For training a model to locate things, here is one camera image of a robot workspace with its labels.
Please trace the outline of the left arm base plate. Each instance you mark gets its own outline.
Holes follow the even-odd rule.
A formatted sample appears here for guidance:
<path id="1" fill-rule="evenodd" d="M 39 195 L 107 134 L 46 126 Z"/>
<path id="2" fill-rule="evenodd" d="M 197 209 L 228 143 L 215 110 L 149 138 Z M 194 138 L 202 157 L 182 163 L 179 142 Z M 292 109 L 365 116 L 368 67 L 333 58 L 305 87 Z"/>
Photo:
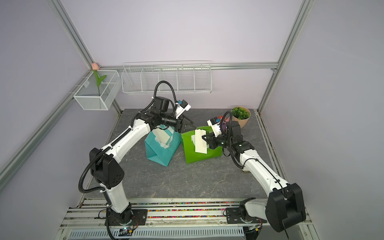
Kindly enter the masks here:
<path id="1" fill-rule="evenodd" d="M 128 209 L 123 213 L 109 210 L 105 225 L 108 226 L 143 226 L 148 216 L 147 209 Z"/>

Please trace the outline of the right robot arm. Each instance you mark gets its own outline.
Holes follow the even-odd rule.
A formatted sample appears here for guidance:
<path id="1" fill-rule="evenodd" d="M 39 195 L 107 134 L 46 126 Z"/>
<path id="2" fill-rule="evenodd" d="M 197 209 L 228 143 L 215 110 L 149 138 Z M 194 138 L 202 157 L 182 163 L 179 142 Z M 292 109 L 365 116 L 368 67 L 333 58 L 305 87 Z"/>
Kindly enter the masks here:
<path id="1" fill-rule="evenodd" d="M 220 119 L 209 119 L 207 124 L 212 132 L 202 136 L 202 140 L 212 150 L 217 147 L 227 149 L 234 164 L 250 172 L 267 194 L 266 202 L 248 198 L 240 203 L 239 214 L 243 222 L 267 221 L 276 232 L 282 232 L 307 219 L 300 186 L 290 184 L 265 163 L 256 148 L 244 140 L 242 128 L 232 120 L 230 111 Z"/>

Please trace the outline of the teal shopping bag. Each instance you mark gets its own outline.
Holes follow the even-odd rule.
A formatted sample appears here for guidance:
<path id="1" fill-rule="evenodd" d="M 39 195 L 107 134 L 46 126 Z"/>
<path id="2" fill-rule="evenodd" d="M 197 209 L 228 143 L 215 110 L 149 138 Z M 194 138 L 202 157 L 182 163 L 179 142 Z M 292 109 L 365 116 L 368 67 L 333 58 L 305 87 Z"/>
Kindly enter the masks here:
<path id="1" fill-rule="evenodd" d="M 145 139 L 146 156 L 148 160 L 167 167 L 181 143 L 181 134 L 175 132 L 172 127 L 164 125 L 159 125 L 155 129 L 165 130 L 171 138 L 167 145 L 160 144 L 152 130 Z"/>

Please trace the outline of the green shopping bag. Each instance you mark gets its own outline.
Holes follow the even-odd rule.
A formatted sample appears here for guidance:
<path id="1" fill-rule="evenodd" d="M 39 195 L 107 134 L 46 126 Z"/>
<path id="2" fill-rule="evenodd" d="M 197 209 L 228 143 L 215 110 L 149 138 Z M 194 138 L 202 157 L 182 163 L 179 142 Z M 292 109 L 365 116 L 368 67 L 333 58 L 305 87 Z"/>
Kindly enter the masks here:
<path id="1" fill-rule="evenodd" d="M 213 133 L 213 130 L 211 127 L 205 126 L 205 127 L 198 127 L 197 129 L 205 130 L 207 134 Z M 182 133 L 182 143 L 184 147 L 185 157 L 186 157 L 186 163 L 191 164 L 202 160 L 212 159 L 216 157 L 221 157 L 223 155 L 223 148 L 217 147 L 215 150 L 212 150 L 208 148 L 207 154 L 200 154 L 195 152 L 195 130 Z"/>

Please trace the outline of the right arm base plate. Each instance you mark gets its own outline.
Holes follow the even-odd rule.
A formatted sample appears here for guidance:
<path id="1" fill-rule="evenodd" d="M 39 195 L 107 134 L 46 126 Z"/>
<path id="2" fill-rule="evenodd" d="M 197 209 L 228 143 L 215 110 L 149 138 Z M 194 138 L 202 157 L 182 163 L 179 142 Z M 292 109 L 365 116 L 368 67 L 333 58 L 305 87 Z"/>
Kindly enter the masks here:
<path id="1" fill-rule="evenodd" d="M 240 208 L 226 208 L 223 211 L 228 224 L 266 224 L 267 220 L 257 217 L 244 217 Z"/>

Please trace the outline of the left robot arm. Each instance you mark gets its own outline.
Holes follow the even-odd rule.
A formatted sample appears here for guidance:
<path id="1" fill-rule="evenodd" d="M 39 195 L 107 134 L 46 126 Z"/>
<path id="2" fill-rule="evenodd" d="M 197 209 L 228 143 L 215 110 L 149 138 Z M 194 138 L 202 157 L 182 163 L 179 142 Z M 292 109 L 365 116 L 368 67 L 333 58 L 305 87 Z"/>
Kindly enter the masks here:
<path id="1" fill-rule="evenodd" d="M 142 137 L 160 126 L 173 128 L 178 133 L 184 133 L 187 126 L 195 128 L 184 116 L 184 112 L 191 109 L 187 101 L 173 99 L 172 111 L 168 111 L 170 99 L 157 95 L 161 84 L 171 86 L 167 81 L 157 83 L 151 102 L 132 118 L 131 124 L 109 144 L 90 151 L 90 161 L 78 182 L 80 193 L 98 191 L 104 195 L 106 217 L 112 217 L 119 225 L 128 225 L 134 217 L 122 183 L 125 172 L 120 162 L 123 157 Z"/>

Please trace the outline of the white lined receipt paper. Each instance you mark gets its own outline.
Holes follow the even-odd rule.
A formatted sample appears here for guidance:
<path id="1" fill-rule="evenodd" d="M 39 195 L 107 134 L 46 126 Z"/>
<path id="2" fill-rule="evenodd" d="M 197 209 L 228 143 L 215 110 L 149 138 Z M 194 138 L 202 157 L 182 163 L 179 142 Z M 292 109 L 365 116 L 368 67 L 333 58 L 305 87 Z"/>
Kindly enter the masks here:
<path id="1" fill-rule="evenodd" d="M 155 139 L 157 140 L 157 142 L 163 145 L 167 145 L 171 138 L 171 136 L 168 135 L 168 133 L 165 130 L 155 129 L 153 130 L 153 133 L 155 135 Z"/>

